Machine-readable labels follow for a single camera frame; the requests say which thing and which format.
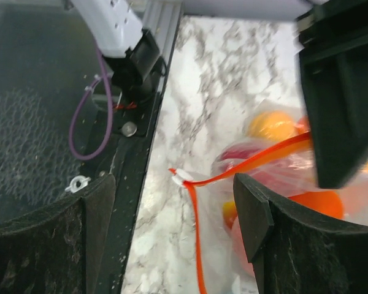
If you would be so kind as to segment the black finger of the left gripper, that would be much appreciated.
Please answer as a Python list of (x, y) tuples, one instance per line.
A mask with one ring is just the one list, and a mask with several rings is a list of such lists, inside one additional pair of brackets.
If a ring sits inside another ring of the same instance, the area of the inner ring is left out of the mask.
[(368, 1), (313, 4), (296, 25), (318, 185), (340, 188), (368, 162)]

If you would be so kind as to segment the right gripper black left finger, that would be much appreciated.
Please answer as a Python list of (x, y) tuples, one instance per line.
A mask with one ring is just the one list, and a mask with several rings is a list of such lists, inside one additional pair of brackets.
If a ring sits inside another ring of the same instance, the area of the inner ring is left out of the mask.
[(115, 201), (106, 175), (0, 224), (0, 293), (94, 293)]

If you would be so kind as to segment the orange toy tangerine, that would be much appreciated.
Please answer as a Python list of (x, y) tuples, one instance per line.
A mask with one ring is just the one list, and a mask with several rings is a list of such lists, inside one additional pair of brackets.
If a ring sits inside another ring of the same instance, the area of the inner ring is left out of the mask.
[(343, 219), (343, 203), (338, 194), (334, 191), (305, 192), (303, 194), (292, 196), (289, 199), (317, 211), (318, 213), (336, 219)]

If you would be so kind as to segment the red toy pepper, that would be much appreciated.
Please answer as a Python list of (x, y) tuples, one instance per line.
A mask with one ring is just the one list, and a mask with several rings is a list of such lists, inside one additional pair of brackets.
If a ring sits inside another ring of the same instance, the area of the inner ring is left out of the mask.
[(228, 146), (214, 160), (212, 176), (232, 181), (246, 173), (270, 190), (290, 197), (314, 187), (313, 159), (308, 138), (291, 138), (279, 143), (248, 139)]

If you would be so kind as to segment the yellow orange toy peach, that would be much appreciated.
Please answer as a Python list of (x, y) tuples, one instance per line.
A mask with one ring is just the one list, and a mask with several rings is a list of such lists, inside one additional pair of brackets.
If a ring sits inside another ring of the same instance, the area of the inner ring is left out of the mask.
[(247, 136), (283, 141), (297, 134), (295, 122), (284, 111), (265, 111), (255, 116), (248, 126)]

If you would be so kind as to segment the pink toy peach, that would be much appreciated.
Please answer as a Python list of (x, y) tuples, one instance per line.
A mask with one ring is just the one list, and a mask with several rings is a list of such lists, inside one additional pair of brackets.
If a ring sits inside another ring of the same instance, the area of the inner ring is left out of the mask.
[(253, 265), (248, 262), (245, 248), (243, 245), (242, 233), (239, 224), (239, 218), (235, 218), (231, 228), (232, 248), (236, 253), (242, 269), (250, 276), (255, 276)]

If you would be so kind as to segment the yellow toy bell pepper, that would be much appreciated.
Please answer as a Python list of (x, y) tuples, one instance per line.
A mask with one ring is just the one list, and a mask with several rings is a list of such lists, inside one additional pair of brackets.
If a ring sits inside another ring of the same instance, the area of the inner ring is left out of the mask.
[(222, 207), (222, 214), (225, 227), (231, 230), (233, 223), (237, 218), (235, 201), (225, 202)]

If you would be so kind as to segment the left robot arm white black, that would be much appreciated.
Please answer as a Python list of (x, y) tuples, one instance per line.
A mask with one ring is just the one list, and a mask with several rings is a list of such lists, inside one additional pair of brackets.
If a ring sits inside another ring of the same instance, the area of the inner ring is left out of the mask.
[[(101, 69), (125, 97), (150, 96), (162, 58), (150, 30), (126, 1), (74, 1), (98, 46)], [(292, 153), (313, 149), (318, 186), (343, 187), (368, 161), (368, 1), (311, 3), (296, 20), (301, 88), (310, 130), (218, 175), (245, 173)]]

